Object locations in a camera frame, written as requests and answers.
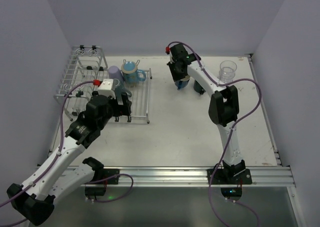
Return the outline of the blue mug white interior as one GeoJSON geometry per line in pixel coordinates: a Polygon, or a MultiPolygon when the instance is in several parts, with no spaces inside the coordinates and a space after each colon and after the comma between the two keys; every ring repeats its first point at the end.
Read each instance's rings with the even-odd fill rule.
{"type": "Polygon", "coordinates": [[[175,81],[174,84],[177,87],[177,90],[182,90],[183,88],[185,88],[188,85],[189,81],[190,81],[190,77],[187,76],[183,79],[175,81]]]}

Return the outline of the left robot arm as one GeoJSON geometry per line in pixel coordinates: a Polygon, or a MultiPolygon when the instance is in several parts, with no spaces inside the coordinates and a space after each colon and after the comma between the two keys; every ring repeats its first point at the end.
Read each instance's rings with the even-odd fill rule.
{"type": "Polygon", "coordinates": [[[7,189],[12,207],[34,226],[43,224],[53,213],[55,205],[84,184],[110,184],[121,176],[107,175],[104,165],[93,157],[82,161],[75,170],[63,175],[71,162],[81,155],[100,135],[118,110],[112,96],[95,94],[67,131],[60,145],[48,159],[23,183],[13,183],[7,189]]]}

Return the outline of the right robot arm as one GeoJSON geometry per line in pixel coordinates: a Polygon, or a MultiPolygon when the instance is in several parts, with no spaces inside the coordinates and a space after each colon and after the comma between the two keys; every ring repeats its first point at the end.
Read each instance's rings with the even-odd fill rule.
{"type": "Polygon", "coordinates": [[[236,127],[239,114],[238,90],[234,85],[224,86],[209,73],[196,53],[188,53],[182,43],[169,44],[165,52],[170,56],[167,63],[174,81],[181,82],[191,77],[210,97],[208,115],[217,126],[223,146],[218,163],[207,169],[208,184],[251,185],[250,170],[240,152],[236,127]]]}

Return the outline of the dark green mug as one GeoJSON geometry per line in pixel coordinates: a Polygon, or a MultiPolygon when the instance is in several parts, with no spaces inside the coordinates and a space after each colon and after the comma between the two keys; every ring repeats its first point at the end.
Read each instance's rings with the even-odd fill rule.
{"type": "Polygon", "coordinates": [[[204,88],[196,80],[193,83],[193,90],[200,95],[203,95],[206,92],[204,88]]]}

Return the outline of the clear plastic cup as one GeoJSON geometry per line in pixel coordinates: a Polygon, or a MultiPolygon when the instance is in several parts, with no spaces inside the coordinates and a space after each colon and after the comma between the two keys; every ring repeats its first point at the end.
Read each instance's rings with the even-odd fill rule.
{"type": "Polygon", "coordinates": [[[223,83],[230,83],[236,76],[237,64],[231,60],[225,60],[220,63],[219,79],[223,83]]]}

